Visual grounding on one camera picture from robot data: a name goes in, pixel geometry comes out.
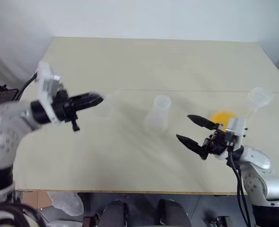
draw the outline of white table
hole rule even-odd
[[[248,122],[244,144],[264,150],[279,175],[279,71],[258,44],[57,37],[44,61],[70,95],[111,94],[111,115],[97,106],[79,112],[77,133],[67,123],[26,136],[14,165],[18,189],[234,193],[225,162],[201,160],[175,134],[202,143],[211,131],[186,116],[244,116],[247,92],[257,86],[274,100]],[[152,136],[143,120],[159,94],[172,100],[169,127]],[[22,98],[37,99],[36,88]]]

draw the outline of white wall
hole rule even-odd
[[[0,80],[30,77],[54,35],[260,42],[279,67],[279,0],[0,0]]]

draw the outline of yellow object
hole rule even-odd
[[[231,118],[236,118],[237,116],[234,113],[227,111],[219,111],[216,114],[212,115],[211,120],[214,123],[220,123],[224,125],[223,131],[226,130],[228,123]]]

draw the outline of gray floor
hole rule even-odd
[[[136,193],[79,193],[84,203],[85,212],[81,216],[71,217],[54,207],[44,208],[40,212],[47,221],[75,220],[82,221],[84,216],[91,216],[103,209],[113,200],[122,200],[129,205],[129,226],[152,225],[156,207],[160,199],[170,199],[180,203],[187,212],[193,227],[207,227],[206,220],[216,216],[230,216],[233,227],[243,227],[245,223],[238,208],[237,198],[213,195],[180,194],[136,194]],[[251,220],[252,208],[247,199]]]

